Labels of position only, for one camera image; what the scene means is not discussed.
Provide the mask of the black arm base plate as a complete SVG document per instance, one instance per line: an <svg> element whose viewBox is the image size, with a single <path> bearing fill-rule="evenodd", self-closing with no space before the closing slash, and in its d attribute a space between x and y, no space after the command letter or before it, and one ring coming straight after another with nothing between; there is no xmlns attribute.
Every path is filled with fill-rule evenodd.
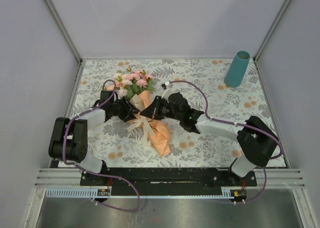
<svg viewBox="0 0 320 228"><path fill-rule="evenodd" d="M253 171L245 177L238 177L228 169L221 168L123 168L103 167L99 175L83 173L80 184L82 186L103 186L120 183L122 177L132 184L138 183L172 183L189 182L218 187L256 187L257 181Z"/></svg>

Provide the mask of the orange beige wrapping paper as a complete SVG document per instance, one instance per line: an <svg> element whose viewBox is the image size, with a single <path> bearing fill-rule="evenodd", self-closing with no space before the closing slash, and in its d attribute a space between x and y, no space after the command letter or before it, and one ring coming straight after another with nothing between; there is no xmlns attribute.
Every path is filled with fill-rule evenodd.
<svg viewBox="0 0 320 228"><path fill-rule="evenodd" d="M144 91L139 95L134 95L129 102L132 103L141 112L152 103L150 92ZM155 150L161 157L168 155L171 152L169 146L171 132L169 128L162 121L151 118L147 119L155 133L155 136L148 136L148 141L150 141L150 144L155 148Z"/></svg>

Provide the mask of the pink flower bunch green stems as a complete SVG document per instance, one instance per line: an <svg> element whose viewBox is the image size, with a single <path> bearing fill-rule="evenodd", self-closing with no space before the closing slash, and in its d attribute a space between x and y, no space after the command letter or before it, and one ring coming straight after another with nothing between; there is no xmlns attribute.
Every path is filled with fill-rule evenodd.
<svg viewBox="0 0 320 228"><path fill-rule="evenodd" d="M128 67L125 71L118 70L113 75L113 79L121 98L131 99L134 95L140 95L144 91L152 93L155 90L154 77L144 69L132 70Z"/></svg>

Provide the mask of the cream printed ribbon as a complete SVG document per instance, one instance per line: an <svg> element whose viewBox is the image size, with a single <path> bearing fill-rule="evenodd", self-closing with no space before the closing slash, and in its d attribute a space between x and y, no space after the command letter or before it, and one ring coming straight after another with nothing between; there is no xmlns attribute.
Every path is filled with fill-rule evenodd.
<svg viewBox="0 0 320 228"><path fill-rule="evenodd" d="M138 127L142 127L143 129L143 139L142 139L142 146L143 148L147 148L148 146L148 137L154 137L155 132L153 131L149 120L145 116L141 116L140 112L134 115L135 119L133 120L132 124L126 129L129 133L131 133L134 129Z"/></svg>

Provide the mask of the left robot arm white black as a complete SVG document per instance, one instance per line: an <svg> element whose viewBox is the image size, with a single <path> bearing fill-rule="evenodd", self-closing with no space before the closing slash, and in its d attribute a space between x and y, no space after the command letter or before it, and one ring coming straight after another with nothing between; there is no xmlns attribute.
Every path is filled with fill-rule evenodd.
<svg viewBox="0 0 320 228"><path fill-rule="evenodd" d="M48 154L51 158L77 165L91 173L91 180L98 186L107 183L109 174L103 170L104 161L88 151L88 131L118 117L124 122L134 120L139 110L127 98L119 98L113 91L102 90L100 99L83 115L71 121L68 117L55 120Z"/></svg>

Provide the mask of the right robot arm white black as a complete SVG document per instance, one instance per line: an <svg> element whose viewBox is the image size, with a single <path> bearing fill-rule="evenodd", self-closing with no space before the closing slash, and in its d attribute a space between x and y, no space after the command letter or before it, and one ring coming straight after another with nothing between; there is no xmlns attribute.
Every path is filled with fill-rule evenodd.
<svg viewBox="0 0 320 228"><path fill-rule="evenodd" d="M140 115L158 121L164 118L177 120L189 133L217 135L237 141L242 155L230 165L227 174L228 182L233 186L243 183L254 168L266 167L279 145L278 137L257 116L252 115L243 122L210 119L205 112L191 108L179 92L168 98L156 96Z"/></svg>

